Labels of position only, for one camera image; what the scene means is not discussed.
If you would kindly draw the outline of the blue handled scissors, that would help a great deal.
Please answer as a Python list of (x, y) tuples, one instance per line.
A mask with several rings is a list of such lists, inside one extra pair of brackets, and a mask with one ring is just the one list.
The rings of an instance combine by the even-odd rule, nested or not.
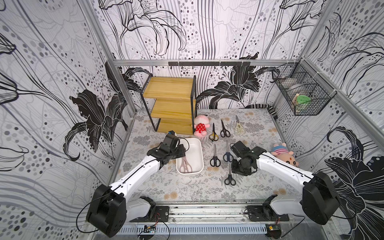
[(223, 155), (223, 160), (228, 163), (231, 163), (234, 160), (234, 157), (230, 151), (230, 144), (228, 142), (226, 142), (226, 152)]

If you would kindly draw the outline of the medium black handled scissors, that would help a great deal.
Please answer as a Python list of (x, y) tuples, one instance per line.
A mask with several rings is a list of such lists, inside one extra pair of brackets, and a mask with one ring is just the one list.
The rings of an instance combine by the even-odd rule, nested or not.
[(229, 186), (235, 186), (237, 184), (236, 180), (232, 176), (232, 163), (229, 164), (229, 173), (227, 178), (224, 181), (225, 185)]

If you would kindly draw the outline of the rose gold scissors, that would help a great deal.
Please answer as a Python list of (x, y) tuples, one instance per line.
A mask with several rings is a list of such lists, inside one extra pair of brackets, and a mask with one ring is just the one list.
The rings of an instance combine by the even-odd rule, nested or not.
[(192, 166), (187, 161), (187, 157), (182, 157), (179, 171), (183, 174), (192, 173), (193, 169), (192, 169)]

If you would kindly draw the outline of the silver black handled scissors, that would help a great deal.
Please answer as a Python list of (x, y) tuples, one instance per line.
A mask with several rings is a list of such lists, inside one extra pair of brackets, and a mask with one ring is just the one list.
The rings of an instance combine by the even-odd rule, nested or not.
[(221, 165), (221, 161), (220, 159), (218, 158), (217, 156), (217, 148), (216, 148), (216, 145), (214, 145), (214, 154), (213, 154), (213, 157), (211, 158), (210, 160), (210, 165), (212, 167), (220, 167)]

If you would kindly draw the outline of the cream handled scissors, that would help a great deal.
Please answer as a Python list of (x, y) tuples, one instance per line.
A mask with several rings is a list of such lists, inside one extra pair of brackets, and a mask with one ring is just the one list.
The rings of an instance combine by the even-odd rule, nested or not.
[(240, 122), (238, 116), (236, 115), (236, 124), (234, 128), (234, 133), (236, 135), (244, 135), (246, 133), (242, 123)]

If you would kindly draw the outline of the large black handled scissors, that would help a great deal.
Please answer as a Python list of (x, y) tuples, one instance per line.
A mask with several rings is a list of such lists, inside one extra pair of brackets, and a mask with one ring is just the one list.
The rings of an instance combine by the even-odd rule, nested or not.
[(222, 130), (220, 132), (220, 135), (222, 138), (229, 138), (231, 136), (231, 133), (230, 131), (225, 127), (225, 124), (223, 122), (223, 120), (221, 120), (221, 124), (222, 124)]

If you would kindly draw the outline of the black yellow handled scissors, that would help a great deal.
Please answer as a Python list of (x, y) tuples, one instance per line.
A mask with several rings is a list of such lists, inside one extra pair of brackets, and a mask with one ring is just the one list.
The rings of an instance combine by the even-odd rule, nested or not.
[(219, 140), (219, 135), (216, 133), (215, 131), (215, 124), (213, 124), (213, 127), (212, 127), (212, 133), (209, 135), (209, 139), (212, 141), (212, 142), (216, 142)]

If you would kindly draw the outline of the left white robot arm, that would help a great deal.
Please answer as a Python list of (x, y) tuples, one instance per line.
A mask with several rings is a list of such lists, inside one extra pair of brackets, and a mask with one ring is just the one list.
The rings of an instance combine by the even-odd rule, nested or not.
[(185, 157), (189, 149), (180, 143), (175, 132), (170, 131), (159, 146), (150, 149), (128, 174), (109, 186), (100, 185), (95, 190), (86, 221), (111, 238), (126, 221), (152, 220), (156, 203), (148, 197), (131, 201), (133, 193), (170, 160)]

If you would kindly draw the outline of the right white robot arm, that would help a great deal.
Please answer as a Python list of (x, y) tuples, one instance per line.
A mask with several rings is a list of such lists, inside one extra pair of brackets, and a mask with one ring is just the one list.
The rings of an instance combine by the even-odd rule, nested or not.
[(270, 196), (263, 203), (268, 220), (275, 215), (300, 215), (325, 225), (341, 205), (341, 199), (330, 177), (297, 168), (260, 147), (250, 149), (242, 142), (231, 146), (237, 159), (232, 162), (232, 172), (250, 176), (258, 170), (268, 172), (295, 188), (300, 196)]

